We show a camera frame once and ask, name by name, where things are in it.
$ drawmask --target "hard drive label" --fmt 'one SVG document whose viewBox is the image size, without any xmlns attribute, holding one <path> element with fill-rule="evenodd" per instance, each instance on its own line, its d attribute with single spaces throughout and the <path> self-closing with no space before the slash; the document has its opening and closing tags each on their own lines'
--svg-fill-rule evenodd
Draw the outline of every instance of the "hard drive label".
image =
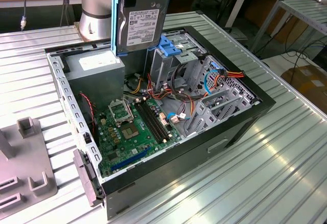
<svg viewBox="0 0 327 224">
<path fill-rule="evenodd" d="M 130 12 L 126 45 L 152 42 L 158 15 L 159 9 Z"/>
</svg>

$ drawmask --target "yellow cable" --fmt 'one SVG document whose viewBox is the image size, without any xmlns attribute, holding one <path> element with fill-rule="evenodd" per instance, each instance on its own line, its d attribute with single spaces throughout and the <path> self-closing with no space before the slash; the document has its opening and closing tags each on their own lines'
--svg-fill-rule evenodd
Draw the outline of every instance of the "yellow cable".
<svg viewBox="0 0 327 224">
<path fill-rule="evenodd" d="M 134 91 L 132 91 L 131 94 L 136 94 L 139 91 L 139 89 L 141 87 L 141 81 L 142 81 L 142 78 L 139 79 L 137 88 Z"/>
<path fill-rule="evenodd" d="M 242 72 L 227 72 L 227 73 L 232 73 L 232 74 L 243 74 Z"/>
</svg>

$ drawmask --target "slotted metal surface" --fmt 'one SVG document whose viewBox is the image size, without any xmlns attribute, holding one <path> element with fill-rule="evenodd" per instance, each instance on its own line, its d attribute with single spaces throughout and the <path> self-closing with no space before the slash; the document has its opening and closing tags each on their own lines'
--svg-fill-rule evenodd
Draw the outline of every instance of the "slotted metal surface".
<svg viewBox="0 0 327 224">
<path fill-rule="evenodd" d="M 243 69 L 276 105 L 240 142 L 113 219 L 112 223 L 323 223 L 327 218 L 326 117 L 267 67 L 195 12 L 168 15 L 165 28 L 194 26 Z M 72 141 L 45 47 L 80 42 L 74 27 L 0 35 L 0 127 L 41 121 L 58 193 L 2 223 L 106 223 L 91 208 L 73 164 Z"/>
<path fill-rule="evenodd" d="M 327 34 L 327 5 L 315 0 L 281 0 L 279 6 L 322 34 Z"/>
</svg>

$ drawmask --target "motherboard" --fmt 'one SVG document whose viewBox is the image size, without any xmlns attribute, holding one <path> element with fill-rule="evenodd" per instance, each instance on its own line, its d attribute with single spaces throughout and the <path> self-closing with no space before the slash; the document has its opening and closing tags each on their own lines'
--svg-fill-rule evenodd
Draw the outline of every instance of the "motherboard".
<svg viewBox="0 0 327 224">
<path fill-rule="evenodd" d="M 181 140 L 181 135 L 154 99 L 138 103 L 115 102 L 108 110 L 95 114 L 99 134 L 102 177 Z"/>
</svg>

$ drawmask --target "barcode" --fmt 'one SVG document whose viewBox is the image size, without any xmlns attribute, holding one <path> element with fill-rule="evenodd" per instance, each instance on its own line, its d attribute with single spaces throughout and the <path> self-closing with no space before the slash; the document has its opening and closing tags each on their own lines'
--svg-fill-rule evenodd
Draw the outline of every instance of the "barcode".
<svg viewBox="0 0 327 224">
<path fill-rule="evenodd" d="M 139 38 L 139 36 L 131 36 L 128 38 L 128 40 L 133 40 L 133 39 L 137 39 L 137 38 Z"/>
</svg>

